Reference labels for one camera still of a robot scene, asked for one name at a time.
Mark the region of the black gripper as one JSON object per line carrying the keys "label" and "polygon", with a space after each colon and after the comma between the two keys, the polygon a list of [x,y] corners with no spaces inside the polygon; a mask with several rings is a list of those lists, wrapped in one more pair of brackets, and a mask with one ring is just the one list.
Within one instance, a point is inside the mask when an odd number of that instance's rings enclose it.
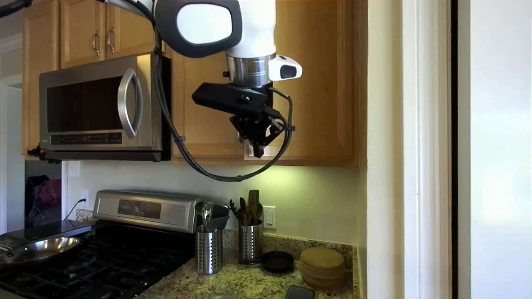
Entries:
{"label": "black gripper", "polygon": [[267,104],[271,96],[262,89],[229,83],[203,83],[193,101],[229,113],[246,156],[262,156],[266,148],[282,133],[282,116]]}

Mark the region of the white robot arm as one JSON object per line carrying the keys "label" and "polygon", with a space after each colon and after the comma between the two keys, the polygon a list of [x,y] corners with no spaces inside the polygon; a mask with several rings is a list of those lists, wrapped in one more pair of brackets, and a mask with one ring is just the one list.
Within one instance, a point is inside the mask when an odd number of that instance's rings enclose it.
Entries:
{"label": "white robot arm", "polygon": [[256,157],[289,124],[272,108],[272,83],[297,79],[302,66],[276,49],[276,0],[101,0],[151,21],[188,58],[226,53],[228,83],[201,83],[193,101],[231,114]]}

